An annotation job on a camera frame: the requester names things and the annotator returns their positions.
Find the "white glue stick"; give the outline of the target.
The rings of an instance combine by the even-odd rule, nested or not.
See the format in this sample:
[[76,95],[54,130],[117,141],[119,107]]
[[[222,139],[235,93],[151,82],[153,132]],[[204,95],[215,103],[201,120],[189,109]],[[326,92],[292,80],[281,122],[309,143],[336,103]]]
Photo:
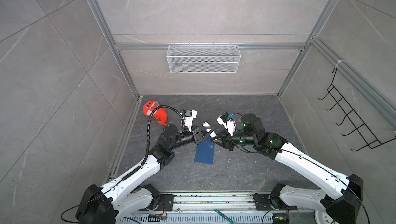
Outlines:
[[210,136],[211,138],[214,138],[217,136],[213,127],[208,122],[204,122],[203,127],[205,128],[206,135]]

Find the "blue envelope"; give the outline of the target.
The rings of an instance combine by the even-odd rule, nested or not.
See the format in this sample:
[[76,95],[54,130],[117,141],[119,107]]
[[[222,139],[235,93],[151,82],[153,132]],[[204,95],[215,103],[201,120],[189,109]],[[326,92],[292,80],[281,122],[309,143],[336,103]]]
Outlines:
[[204,142],[200,143],[196,149],[194,161],[196,163],[213,165],[214,163],[215,144],[209,136]]

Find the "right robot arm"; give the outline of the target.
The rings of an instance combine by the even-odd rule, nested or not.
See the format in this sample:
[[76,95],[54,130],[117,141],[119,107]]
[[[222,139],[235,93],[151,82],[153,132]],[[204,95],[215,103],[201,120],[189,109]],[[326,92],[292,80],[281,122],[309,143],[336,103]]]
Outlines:
[[238,130],[230,114],[219,116],[217,122],[225,129],[211,140],[230,151],[238,148],[249,153],[244,147],[252,146],[253,153],[293,169],[317,186],[316,190],[310,190],[277,184],[268,197],[272,209],[300,206],[325,213],[339,224],[356,223],[364,207],[362,178],[355,174],[347,176],[317,162],[285,138],[267,132],[255,114],[242,115],[240,121],[242,129]]

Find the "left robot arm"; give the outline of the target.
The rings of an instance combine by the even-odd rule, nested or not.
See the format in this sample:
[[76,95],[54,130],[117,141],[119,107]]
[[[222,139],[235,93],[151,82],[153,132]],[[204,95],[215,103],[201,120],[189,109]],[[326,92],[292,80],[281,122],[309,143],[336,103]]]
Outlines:
[[143,209],[155,210],[160,202],[160,192],[150,184],[142,183],[160,172],[175,158],[174,149],[204,142],[213,128],[210,125],[192,125],[195,113],[182,113],[171,106],[165,107],[180,117],[182,129],[169,124],[164,127],[155,145],[146,144],[144,158],[116,179],[102,185],[89,186],[76,205],[76,224],[115,224]]

